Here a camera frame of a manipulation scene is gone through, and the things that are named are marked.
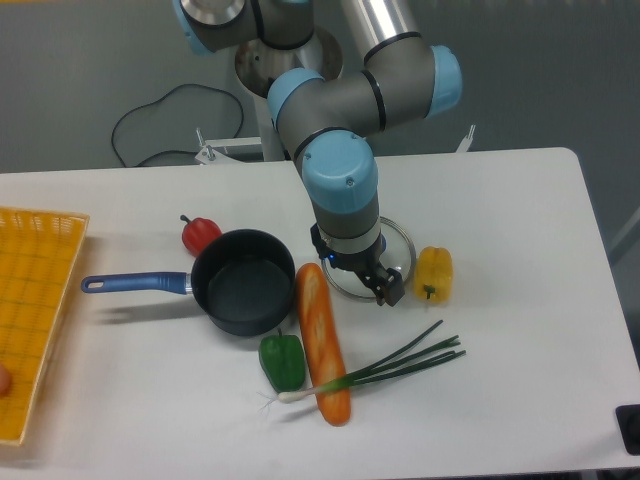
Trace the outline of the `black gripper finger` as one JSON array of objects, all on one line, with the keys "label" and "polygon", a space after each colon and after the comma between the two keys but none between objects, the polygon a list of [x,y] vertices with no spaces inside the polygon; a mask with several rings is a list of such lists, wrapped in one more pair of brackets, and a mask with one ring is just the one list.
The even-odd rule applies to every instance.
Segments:
[{"label": "black gripper finger", "polygon": [[360,271],[357,276],[361,283],[369,289],[375,297],[378,305],[386,303],[387,273],[384,269],[372,269]]},{"label": "black gripper finger", "polygon": [[382,275],[381,290],[388,306],[395,306],[403,297],[403,277],[394,268],[387,268]]}]

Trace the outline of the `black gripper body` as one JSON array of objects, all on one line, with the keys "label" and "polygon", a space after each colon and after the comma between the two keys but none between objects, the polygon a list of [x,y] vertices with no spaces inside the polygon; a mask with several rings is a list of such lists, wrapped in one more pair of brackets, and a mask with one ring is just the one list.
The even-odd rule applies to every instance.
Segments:
[{"label": "black gripper body", "polygon": [[373,277],[382,268],[380,257],[383,253],[383,241],[379,222],[354,238],[332,237],[318,224],[311,227],[310,233],[319,258],[328,261],[334,269]]}]

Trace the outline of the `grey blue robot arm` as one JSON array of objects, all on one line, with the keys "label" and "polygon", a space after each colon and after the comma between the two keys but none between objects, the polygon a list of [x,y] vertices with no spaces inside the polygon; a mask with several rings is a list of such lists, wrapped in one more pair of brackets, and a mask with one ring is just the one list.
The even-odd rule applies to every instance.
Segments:
[{"label": "grey blue robot arm", "polygon": [[266,102],[271,133],[310,198],[312,243],[333,268],[355,274],[379,304],[404,294],[385,266],[378,170],[369,135],[453,108],[462,94],[455,55],[428,45],[404,1],[342,5],[361,71],[329,74],[309,1],[177,1],[193,50],[236,47],[236,74]]}]

